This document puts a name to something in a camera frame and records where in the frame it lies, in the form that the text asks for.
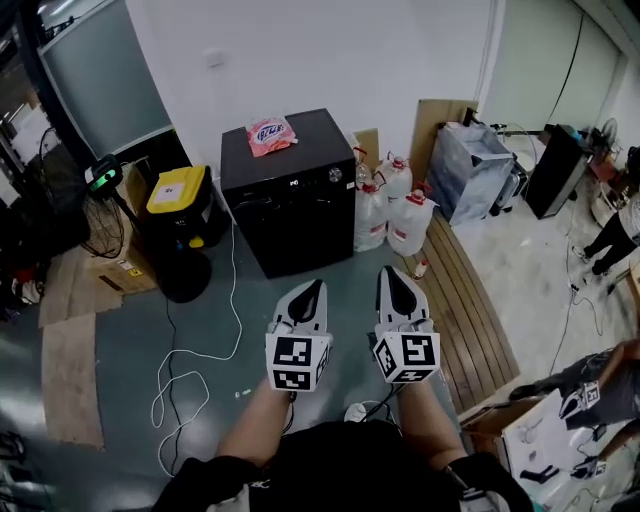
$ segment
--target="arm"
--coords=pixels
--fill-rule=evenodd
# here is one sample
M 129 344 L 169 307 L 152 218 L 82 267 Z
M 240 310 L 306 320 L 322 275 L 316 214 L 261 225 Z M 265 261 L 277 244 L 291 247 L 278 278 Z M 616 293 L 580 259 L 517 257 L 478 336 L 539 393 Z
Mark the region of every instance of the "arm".
M 428 380 L 405 386 L 398 396 L 398 407 L 405 441 L 424 455 L 432 468 L 441 470 L 467 456 Z
M 620 366 L 627 361 L 640 361 L 640 340 L 623 341 L 611 352 L 604 370 L 598 377 L 598 386 L 604 388 Z
M 620 432 L 618 432 L 609 444 L 598 455 L 598 460 L 606 461 L 616 451 L 622 448 L 628 441 L 640 435 L 640 420 L 633 420 L 627 423 Z
M 289 411 L 289 393 L 271 389 L 264 379 L 231 431 L 220 441 L 216 457 L 237 457 L 264 466 L 278 450 Z

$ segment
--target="yellow lid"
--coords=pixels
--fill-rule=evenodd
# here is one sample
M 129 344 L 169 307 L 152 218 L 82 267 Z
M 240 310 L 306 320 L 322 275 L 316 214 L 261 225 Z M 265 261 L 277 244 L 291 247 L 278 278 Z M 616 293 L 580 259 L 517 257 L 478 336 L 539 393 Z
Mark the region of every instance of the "yellow lid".
M 147 202 L 149 213 L 178 212 L 191 206 L 198 195 L 204 174 L 204 165 L 160 173 Z

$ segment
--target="white wall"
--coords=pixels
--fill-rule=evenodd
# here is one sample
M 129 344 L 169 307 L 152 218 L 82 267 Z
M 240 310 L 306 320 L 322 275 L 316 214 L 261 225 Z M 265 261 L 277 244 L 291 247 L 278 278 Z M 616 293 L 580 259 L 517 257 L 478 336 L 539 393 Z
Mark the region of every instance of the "white wall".
M 377 127 L 381 153 L 406 155 L 418 99 L 473 99 L 481 65 L 491 61 L 492 0 L 127 5 L 193 164 L 215 165 L 220 134 L 254 117 L 319 107 L 343 130 Z M 225 64 L 207 69 L 207 48 L 222 49 Z
M 498 59 L 482 108 L 485 122 L 544 128 L 571 65 L 581 17 L 569 0 L 507 1 Z
M 623 53 L 614 73 L 610 98 L 598 120 L 599 127 L 610 117 L 618 121 L 618 138 L 623 151 L 616 166 L 622 167 L 627 161 L 627 150 L 640 145 L 640 23 L 636 23 L 630 14 L 623 16 L 622 13 L 628 13 L 628 10 L 617 5 L 619 2 L 609 5 L 609 0 L 573 1 L 600 25 Z M 629 30 L 631 23 L 635 26 Z

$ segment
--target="pink bag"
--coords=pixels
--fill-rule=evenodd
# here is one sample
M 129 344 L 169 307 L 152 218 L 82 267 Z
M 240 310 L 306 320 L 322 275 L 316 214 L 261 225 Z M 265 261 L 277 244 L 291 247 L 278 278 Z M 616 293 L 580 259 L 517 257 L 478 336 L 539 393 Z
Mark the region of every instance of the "pink bag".
M 249 146 L 253 156 L 288 148 L 298 142 L 291 125 L 284 117 L 270 117 L 247 127 Z

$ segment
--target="white plastic jug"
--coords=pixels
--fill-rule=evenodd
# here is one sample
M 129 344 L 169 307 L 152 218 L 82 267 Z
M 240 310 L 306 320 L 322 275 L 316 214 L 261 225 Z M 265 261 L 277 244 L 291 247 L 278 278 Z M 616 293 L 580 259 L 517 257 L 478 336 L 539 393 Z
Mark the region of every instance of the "white plastic jug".
M 390 203 L 410 194 L 413 185 L 413 174 L 409 168 L 409 161 L 400 156 L 393 156 L 393 160 L 391 160 L 392 156 L 391 152 L 387 153 L 387 159 L 376 169 L 387 183 L 385 188 Z
M 384 242 L 389 220 L 389 201 L 382 188 L 368 179 L 356 190 L 356 212 L 353 249 L 357 252 L 375 249 Z
M 434 206 L 422 190 L 414 190 L 391 205 L 387 240 L 395 252 L 412 256 L 422 249 Z

